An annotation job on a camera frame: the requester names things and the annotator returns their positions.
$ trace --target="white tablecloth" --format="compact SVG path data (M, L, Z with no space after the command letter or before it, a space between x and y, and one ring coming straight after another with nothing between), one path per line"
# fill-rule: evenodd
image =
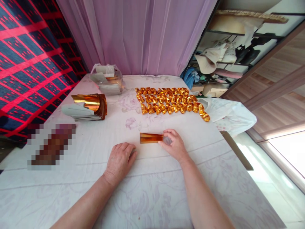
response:
M176 129L236 228L284 224L212 122L199 114L142 115L135 87L186 87L175 76L125 76L122 95L107 96L105 121L77 123L76 135L51 171L28 171L28 160L56 123L74 123L60 106L44 130L0 175L0 228L47 228L103 174L111 148L134 143L137 160L96 222L96 228L192 228L179 164L158 144L140 144L139 132ZM86 75L70 94L100 93ZM73 103L69 95L62 104Z

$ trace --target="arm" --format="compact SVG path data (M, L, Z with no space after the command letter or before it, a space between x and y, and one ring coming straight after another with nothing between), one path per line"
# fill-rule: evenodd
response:
M234 228L196 164L188 155L179 134L175 130L167 129L164 131L164 136L169 137L172 143L166 145L164 142L159 142L159 144L180 163L194 228Z
M113 191L130 171L137 152L129 143L115 145L104 174L51 228L92 228Z

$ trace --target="red patterned cloth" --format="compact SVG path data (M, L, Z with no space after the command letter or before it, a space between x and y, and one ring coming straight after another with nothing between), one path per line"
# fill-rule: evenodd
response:
M84 74L54 0L0 0L0 134L26 143Z

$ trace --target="pink object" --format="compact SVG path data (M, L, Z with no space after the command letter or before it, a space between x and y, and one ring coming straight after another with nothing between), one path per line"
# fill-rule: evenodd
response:
M88 67L176 75L186 67L216 0L57 0Z
M214 74L219 75L219 76L234 78L234 79L239 79L242 77L242 73L240 73L240 72L230 72L230 71L222 69L222 68L217 68L214 71Z

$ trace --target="forearm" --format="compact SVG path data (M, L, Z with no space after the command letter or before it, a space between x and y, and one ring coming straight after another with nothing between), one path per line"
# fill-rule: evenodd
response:
M234 228L191 158L181 163L194 228Z
M101 176L52 228L92 228L114 189Z

